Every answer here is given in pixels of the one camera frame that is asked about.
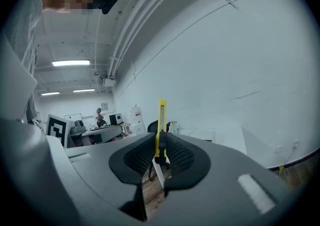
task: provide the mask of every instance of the black chair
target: black chair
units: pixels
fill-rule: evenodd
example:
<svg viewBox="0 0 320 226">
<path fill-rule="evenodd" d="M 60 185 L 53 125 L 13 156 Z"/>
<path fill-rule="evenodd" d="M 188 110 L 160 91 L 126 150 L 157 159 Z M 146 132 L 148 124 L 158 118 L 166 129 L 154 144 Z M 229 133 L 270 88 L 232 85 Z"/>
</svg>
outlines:
<svg viewBox="0 0 320 226">
<path fill-rule="evenodd" d="M 166 130 L 167 132 L 169 131 L 169 126 L 170 126 L 170 122 L 168 124 L 166 124 Z M 148 128 L 147 128 L 147 132 L 154 132 L 155 135 L 158 133 L 158 120 L 151 123 Z M 151 175 L 151 171 L 152 171 L 152 167 L 153 167 L 153 163 L 151 162 L 150 166 L 149 166 L 149 174 L 148 174 L 148 178 L 150 181 L 152 181 L 152 179 L 150 178 L 150 175 Z M 167 169 L 170 168 L 170 164 L 169 163 L 165 163 L 165 167 Z"/>
</svg>

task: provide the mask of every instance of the ceiling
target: ceiling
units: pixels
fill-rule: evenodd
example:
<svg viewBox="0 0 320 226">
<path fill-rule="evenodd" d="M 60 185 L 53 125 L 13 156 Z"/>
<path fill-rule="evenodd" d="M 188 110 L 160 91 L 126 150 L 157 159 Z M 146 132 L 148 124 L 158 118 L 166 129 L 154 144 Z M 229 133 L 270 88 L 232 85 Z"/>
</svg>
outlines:
<svg viewBox="0 0 320 226">
<path fill-rule="evenodd" d="M 35 29 L 38 62 L 34 77 L 36 94 L 95 88 L 111 91 L 100 85 L 100 76 L 110 66 L 111 50 L 128 16 L 139 0 L 118 0 L 107 15 L 100 10 L 59 14 L 46 11 Z M 89 59 L 90 66 L 54 67 L 52 61 Z"/>
</svg>

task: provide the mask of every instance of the white wall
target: white wall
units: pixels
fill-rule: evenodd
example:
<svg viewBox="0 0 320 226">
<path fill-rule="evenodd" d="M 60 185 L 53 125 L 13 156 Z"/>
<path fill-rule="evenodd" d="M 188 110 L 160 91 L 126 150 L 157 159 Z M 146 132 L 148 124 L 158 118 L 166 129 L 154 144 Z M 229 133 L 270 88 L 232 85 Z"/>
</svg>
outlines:
<svg viewBox="0 0 320 226">
<path fill-rule="evenodd" d="M 320 146 L 316 23 L 299 0 L 233 1 L 238 10 L 225 0 L 165 0 L 119 68 L 116 107 L 128 121 L 139 104 L 147 127 L 164 98 L 167 120 L 181 128 L 237 123 L 260 164 L 295 161 Z"/>
<path fill-rule="evenodd" d="M 35 108 L 41 114 L 41 119 L 46 124 L 48 115 L 52 114 L 65 118 L 65 115 L 81 114 L 86 128 L 94 123 L 93 115 L 101 103 L 108 103 L 108 110 L 102 111 L 106 122 L 110 123 L 109 115 L 115 111 L 113 96 L 109 93 L 76 93 L 64 96 L 44 96 L 35 98 Z"/>
</svg>

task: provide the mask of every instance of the fluorescent light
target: fluorescent light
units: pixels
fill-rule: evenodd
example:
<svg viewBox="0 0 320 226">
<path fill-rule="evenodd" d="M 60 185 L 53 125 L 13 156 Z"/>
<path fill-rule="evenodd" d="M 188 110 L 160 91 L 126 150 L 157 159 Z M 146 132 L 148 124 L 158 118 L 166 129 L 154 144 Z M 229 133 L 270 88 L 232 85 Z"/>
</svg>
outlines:
<svg viewBox="0 0 320 226">
<path fill-rule="evenodd" d="M 55 67 L 60 67 L 60 66 L 90 65 L 90 60 L 63 60 L 63 61 L 53 61 L 52 64 L 53 64 Z"/>
<path fill-rule="evenodd" d="M 60 94 L 60 92 L 41 93 L 42 96 L 56 95 L 56 94 Z"/>
<path fill-rule="evenodd" d="M 74 90 L 73 92 L 94 92 L 95 89 L 87 89 L 87 90 Z"/>
</svg>

